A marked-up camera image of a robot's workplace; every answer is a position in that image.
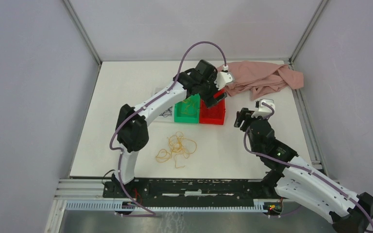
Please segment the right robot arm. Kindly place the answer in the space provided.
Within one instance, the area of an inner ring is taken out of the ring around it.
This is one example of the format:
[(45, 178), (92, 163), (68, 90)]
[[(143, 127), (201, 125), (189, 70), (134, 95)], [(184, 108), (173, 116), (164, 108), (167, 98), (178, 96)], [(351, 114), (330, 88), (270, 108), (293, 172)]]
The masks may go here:
[(234, 127), (244, 132), (245, 150), (270, 169), (261, 192), (292, 200), (315, 212), (338, 233), (373, 233), (373, 196), (358, 194), (330, 179), (279, 141), (267, 118), (242, 108)]

